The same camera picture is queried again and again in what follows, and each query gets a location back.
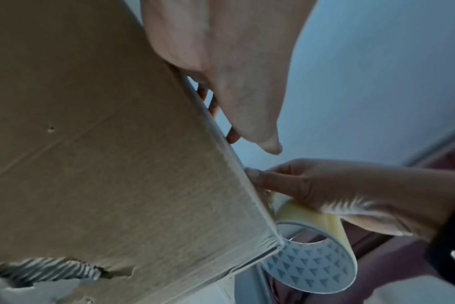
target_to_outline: packing tape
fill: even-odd
[[[276,224],[299,226],[326,237],[315,243],[284,239],[284,248],[261,262],[271,276],[312,293],[339,292],[354,282],[358,262],[339,217],[316,212],[279,193],[272,195],[271,207]]]

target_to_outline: cardboard box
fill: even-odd
[[[122,2],[0,2],[0,303],[175,301],[281,242]]]

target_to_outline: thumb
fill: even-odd
[[[244,171],[251,182],[259,188],[282,193],[293,198],[303,197],[304,183],[298,176],[252,168],[245,168]]]

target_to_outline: torn cardboard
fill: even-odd
[[[0,2],[0,263],[133,269],[24,288],[0,278],[1,303],[175,301],[278,250],[185,81],[121,2]]]

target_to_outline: triangle pattern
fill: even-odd
[[[299,278],[297,276],[291,275],[291,279],[294,282],[294,284],[297,284],[299,281]]]
[[[307,279],[307,278],[305,278],[304,280],[305,280],[306,283],[309,285],[309,287],[312,287],[312,286],[313,286],[314,280],[310,280],[310,279]]]
[[[323,278],[322,280],[319,280],[319,282],[321,282],[321,284],[324,285],[324,287],[328,286],[328,279],[327,278]]]

